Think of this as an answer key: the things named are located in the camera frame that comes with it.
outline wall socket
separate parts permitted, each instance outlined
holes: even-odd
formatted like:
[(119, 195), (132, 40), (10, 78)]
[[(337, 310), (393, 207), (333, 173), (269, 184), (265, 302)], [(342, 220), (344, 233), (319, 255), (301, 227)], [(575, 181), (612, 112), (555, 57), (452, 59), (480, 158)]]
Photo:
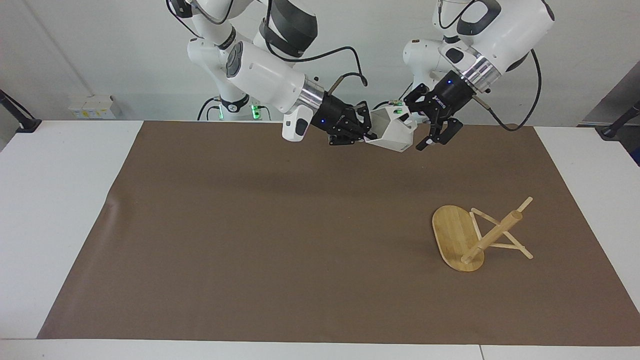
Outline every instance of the wall socket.
[(110, 95), (70, 97), (69, 110), (76, 119), (117, 119), (120, 108)]

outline brown paper sheet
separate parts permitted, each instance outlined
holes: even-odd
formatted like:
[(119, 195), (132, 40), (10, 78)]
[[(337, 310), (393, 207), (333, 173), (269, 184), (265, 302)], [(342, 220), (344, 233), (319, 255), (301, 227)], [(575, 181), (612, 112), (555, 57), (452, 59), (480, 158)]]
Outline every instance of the brown paper sheet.
[[(527, 196), (535, 259), (443, 262), (436, 209)], [(38, 338), (638, 346), (640, 315), (531, 128), (398, 154), (146, 122)]]

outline green indicator light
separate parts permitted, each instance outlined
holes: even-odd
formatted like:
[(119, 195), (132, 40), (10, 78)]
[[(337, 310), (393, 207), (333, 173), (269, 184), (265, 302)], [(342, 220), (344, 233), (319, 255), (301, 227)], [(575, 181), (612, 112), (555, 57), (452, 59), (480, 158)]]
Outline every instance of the green indicator light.
[(251, 105), (251, 110), (253, 110), (253, 118), (258, 120), (260, 118), (260, 109), (256, 105)]

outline wooden dowel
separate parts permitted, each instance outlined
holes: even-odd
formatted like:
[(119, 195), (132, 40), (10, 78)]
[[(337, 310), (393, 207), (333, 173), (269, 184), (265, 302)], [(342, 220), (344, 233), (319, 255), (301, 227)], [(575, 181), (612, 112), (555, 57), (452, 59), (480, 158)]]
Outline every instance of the wooden dowel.
[(527, 208), (527, 206), (529, 206), (529, 204), (533, 201), (533, 198), (530, 196), (529, 198), (527, 198), (527, 200), (524, 200), (524, 202), (522, 203), (522, 205), (520, 205), (520, 207), (516, 210), (519, 212), (523, 212), (524, 209)]
[(478, 238), (478, 241), (480, 241), (480, 239), (482, 238), (482, 233), (480, 233), (480, 228), (478, 227), (478, 221), (476, 219), (476, 214), (474, 214), (474, 212), (471, 211), (469, 213), (469, 215), (471, 215), (471, 222), (474, 223), (474, 230), (476, 230), (476, 236)]
[(478, 215), (479, 217), (481, 217), (481, 218), (483, 218), (483, 219), (485, 219), (485, 220), (489, 221), (489, 222), (492, 222), (494, 225), (500, 225), (500, 223), (498, 222), (498, 220), (496, 220), (496, 219), (492, 218), (491, 216), (489, 216), (489, 215), (487, 215), (487, 214), (483, 213), (482, 211), (480, 211), (480, 210), (478, 210), (478, 209), (476, 209), (476, 208), (471, 209), (471, 212), (472, 212), (472, 213), (474, 213), (474, 214), (476, 214), (476, 215)]
[(504, 236), (506, 236), (507, 239), (509, 239), (509, 241), (511, 241), (516, 246), (516, 249), (522, 251), (522, 254), (524, 254), (524, 256), (526, 256), (527, 259), (529, 260), (533, 259), (533, 254), (531, 254), (527, 250), (527, 248), (525, 248), (513, 235), (511, 235), (509, 231), (506, 231), (504, 233)]
[(519, 211), (512, 211), (506, 217), (502, 219), (499, 225), (496, 225), (491, 231), (489, 231), (475, 247), (472, 247), (462, 257), (462, 262), (466, 265), (478, 256), (482, 251), (486, 250), (491, 244), (495, 243), (505, 231), (511, 230), (511, 228), (522, 220), (522, 213)]
[(498, 247), (500, 249), (511, 249), (511, 250), (520, 250), (516, 245), (512, 244), (501, 244), (501, 243), (493, 243), (489, 245), (489, 247)]

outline robotic hand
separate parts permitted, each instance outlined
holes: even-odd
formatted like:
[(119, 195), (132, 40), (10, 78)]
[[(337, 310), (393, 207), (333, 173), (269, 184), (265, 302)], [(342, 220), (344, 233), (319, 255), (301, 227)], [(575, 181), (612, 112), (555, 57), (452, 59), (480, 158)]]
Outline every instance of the robotic hand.
[(524, 62), (554, 21), (545, 0), (438, 0), (433, 24), (442, 42), (414, 40), (404, 49), (416, 86), (404, 102), (431, 123), (416, 148), (449, 142), (463, 126), (452, 116)]
[(201, 34), (190, 41), (189, 58), (215, 80), (224, 116), (246, 119), (253, 114), (248, 104), (255, 109), (257, 100), (284, 114), (282, 136), (292, 142), (302, 141), (310, 125), (326, 131), (330, 145), (376, 138), (366, 102), (342, 102), (284, 60), (302, 57), (317, 36), (316, 16), (301, 1), (269, 1), (270, 17), (253, 42), (228, 21), (253, 0), (171, 1)]

